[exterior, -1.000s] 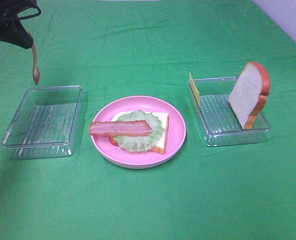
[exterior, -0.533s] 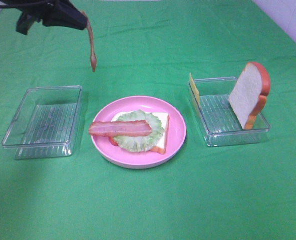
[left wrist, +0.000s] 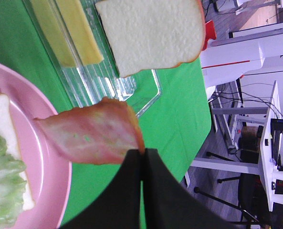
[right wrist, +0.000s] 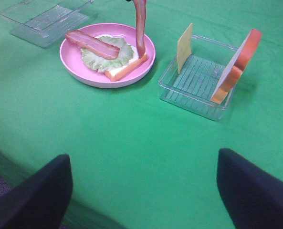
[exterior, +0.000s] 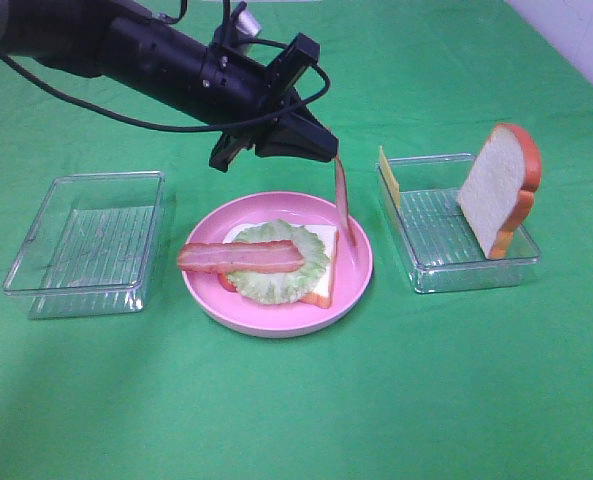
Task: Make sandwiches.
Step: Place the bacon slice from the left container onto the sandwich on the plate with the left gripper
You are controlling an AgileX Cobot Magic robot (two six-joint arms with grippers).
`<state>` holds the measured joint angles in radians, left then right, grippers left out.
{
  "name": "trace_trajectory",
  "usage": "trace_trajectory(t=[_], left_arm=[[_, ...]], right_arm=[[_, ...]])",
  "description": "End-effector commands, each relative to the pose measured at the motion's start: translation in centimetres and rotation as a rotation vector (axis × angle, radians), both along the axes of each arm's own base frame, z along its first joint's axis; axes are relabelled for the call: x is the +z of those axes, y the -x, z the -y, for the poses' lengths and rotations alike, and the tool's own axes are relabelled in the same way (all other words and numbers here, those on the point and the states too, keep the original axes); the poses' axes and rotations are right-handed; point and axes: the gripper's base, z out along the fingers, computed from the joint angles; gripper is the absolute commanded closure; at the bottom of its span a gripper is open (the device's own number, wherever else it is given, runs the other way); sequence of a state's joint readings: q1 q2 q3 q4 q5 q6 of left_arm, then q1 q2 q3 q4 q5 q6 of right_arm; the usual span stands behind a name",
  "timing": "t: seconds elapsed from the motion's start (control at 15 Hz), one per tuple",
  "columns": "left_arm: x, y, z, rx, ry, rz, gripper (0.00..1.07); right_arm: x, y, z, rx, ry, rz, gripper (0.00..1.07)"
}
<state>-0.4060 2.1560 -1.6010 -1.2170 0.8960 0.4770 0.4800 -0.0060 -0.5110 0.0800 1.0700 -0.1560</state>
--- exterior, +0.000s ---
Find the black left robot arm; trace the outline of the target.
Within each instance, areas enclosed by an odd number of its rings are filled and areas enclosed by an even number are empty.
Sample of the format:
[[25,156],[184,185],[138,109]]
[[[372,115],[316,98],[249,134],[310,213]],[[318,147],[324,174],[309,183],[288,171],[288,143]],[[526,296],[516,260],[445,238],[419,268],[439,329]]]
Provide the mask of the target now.
[[216,131],[210,165],[226,171],[236,155],[328,162],[337,138],[309,111],[296,82],[318,65],[306,35],[261,64],[248,55],[260,24],[246,3],[225,3],[209,44],[176,29],[176,19],[134,1],[0,1],[0,59],[24,56],[85,78],[109,77]]

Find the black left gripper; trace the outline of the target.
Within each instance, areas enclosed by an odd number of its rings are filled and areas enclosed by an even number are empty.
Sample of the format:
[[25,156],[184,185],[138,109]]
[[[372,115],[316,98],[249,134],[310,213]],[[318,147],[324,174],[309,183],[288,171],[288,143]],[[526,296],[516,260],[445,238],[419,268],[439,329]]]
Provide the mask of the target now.
[[195,117],[221,132],[210,154],[211,167],[227,171],[238,153],[253,145],[259,157],[324,163],[336,157],[337,137],[308,109],[297,109],[277,120],[250,123],[269,113],[269,93],[284,95],[319,56],[320,45],[303,33],[298,33],[266,68],[226,48],[202,48],[195,79]]

